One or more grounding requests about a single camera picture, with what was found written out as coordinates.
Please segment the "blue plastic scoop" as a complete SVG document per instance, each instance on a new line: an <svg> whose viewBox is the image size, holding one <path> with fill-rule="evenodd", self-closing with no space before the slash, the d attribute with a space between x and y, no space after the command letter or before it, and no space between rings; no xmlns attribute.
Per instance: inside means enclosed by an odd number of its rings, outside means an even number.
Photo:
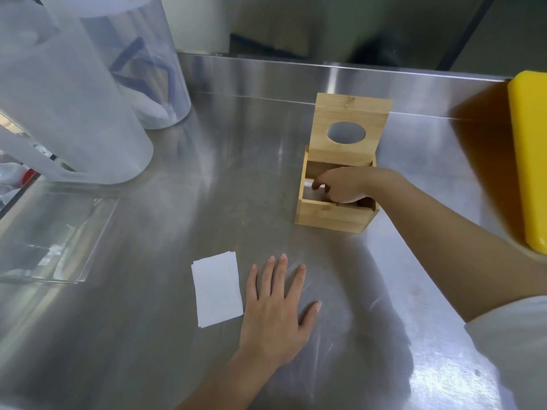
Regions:
<svg viewBox="0 0 547 410"><path fill-rule="evenodd" d="M155 130L177 121L177 75L172 65L149 52L139 36L123 48L108 71L144 128Z"/></svg>

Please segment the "yellow cutting board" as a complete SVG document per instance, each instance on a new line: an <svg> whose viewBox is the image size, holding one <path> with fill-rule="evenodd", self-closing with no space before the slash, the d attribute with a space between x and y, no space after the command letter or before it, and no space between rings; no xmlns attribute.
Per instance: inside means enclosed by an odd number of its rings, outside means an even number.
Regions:
<svg viewBox="0 0 547 410"><path fill-rule="evenodd" d="M508 98L526 243L547 255L547 73L525 70Z"/></svg>

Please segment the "person's left hand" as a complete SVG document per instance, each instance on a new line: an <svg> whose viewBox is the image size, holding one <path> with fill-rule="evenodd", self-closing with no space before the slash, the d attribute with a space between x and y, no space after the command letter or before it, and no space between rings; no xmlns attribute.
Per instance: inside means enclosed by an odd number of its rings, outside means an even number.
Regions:
<svg viewBox="0 0 547 410"><path fill-rule="evenodd" d="M313 330L299 330L302 315L299 314L298 305L304 289L306 266L301 264L297 267L288 292L284 286L284 295L273 295L272 284L278 259L270 256L262 274L258 274L257 301L247 301L246 286L239 349L260 349L282 360L285 365L302 350Z"/></svg>

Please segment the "large translucent plastic container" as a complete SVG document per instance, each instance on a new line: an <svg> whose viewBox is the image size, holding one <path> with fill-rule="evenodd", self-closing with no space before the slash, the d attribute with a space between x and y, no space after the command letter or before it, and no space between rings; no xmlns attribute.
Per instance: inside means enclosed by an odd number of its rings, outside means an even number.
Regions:
<svg viewBox="0 0 547 410"><path fill-rule="evenodd" d="M153 144L80 20L54 0L0 0L0 113L57 157L0 126L0 150L47 179L121 184Z"/></svg>

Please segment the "person's right hand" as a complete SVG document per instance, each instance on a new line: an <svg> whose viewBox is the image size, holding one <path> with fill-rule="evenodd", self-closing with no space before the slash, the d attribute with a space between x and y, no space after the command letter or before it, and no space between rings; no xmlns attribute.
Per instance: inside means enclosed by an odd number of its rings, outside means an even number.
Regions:
<svg viewBox="0 0 547 410"><path fill-rule="evenodd" d="M374 199L380 173L380 168L372 166L340 167L330 169L317 178L337 178L342 183L341 204L349 204L365 198Z"/></svg>

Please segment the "person's left forearm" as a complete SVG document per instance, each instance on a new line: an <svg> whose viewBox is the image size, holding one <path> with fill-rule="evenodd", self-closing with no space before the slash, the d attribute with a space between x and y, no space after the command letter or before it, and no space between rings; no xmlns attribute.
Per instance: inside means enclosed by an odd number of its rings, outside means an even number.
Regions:
<svg viewBox="0 0 547 410"><path fill-rule="evenodd" d="M283 361L260 349L239 349L227 365L174 410L247 410Z"/></svg>

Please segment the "white tissue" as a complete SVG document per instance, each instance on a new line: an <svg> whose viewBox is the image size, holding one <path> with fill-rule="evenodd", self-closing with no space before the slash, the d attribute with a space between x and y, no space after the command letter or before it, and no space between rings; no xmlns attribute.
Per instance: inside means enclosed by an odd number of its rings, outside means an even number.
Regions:
<svg viewBox="0 0 547 410"><path fill-rule="evenodd" d="M313 180L305 178L304 189L303 189L303 199L315 200L328 202L330 201L329 195L325 190L325 185L321 184L317 189L312 187Z"/></svg>

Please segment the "wooden tissue box with lid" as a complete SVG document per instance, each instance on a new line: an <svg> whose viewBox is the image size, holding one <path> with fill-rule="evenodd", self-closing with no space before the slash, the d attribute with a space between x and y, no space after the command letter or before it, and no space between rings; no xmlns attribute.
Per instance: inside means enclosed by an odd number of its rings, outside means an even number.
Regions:
<svg viewBox="0 0 547 410"><path fill-rule="evenodd" d="M350 204L303 199L304 181L339 167L375 167L392 106L393 100L385 98L317 94L297 196L297 225L361 234L372 222L380 211L373 199Z"/></svg>

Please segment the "translucent container with blue scoop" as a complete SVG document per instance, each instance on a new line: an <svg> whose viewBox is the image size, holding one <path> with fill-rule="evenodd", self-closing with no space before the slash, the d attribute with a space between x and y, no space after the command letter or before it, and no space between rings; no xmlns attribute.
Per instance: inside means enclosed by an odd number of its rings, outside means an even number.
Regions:
<svg viewBox="0 0 547 410"><path fill-rule="evenodd" d="M116 1L80 21L145 130L168 128L191 108L161 0Z"/></svg>

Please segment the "clear acrylic tray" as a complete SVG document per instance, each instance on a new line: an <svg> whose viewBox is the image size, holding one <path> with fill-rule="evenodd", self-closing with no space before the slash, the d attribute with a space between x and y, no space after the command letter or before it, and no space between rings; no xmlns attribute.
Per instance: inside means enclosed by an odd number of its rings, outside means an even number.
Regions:
<svg viewBox="0 0 547 410"><path fill-rule="evenodd" d="M0 215L0 284L79 284L113 230L120 192L36 184Z"/></svg>

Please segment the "person's right forearm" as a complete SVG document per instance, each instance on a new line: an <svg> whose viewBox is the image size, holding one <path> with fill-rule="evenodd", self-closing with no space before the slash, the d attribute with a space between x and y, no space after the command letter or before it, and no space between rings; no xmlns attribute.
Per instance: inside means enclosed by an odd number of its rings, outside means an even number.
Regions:
<svg viewBox="0 0 547 410"><path fill-rule="evenodd" d="M466 322L525 298L547 296L547 266L462 217L400 173L375 168L375 199L448 303Z"/></svg>

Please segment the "folded white paper napkins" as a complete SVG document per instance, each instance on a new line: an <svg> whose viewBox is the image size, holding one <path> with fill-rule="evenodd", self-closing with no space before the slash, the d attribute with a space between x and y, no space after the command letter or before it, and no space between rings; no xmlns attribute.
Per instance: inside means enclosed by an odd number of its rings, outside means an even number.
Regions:
<svg viewBox="0 0 547 410"><path fill-rule="evenodd" d="M236 253L194 261L197 325L205 328L243 315Z"/></svg>

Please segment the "white shirt sleeve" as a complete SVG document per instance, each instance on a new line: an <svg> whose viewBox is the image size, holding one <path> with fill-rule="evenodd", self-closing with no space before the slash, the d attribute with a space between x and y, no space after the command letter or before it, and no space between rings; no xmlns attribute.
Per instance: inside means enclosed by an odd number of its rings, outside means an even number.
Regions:
<svg viewBox="0 0 547 410"><path fill-rule="evenodd" d="M506 304L464 328L519 410L547 410L547 296Z"/></svg>

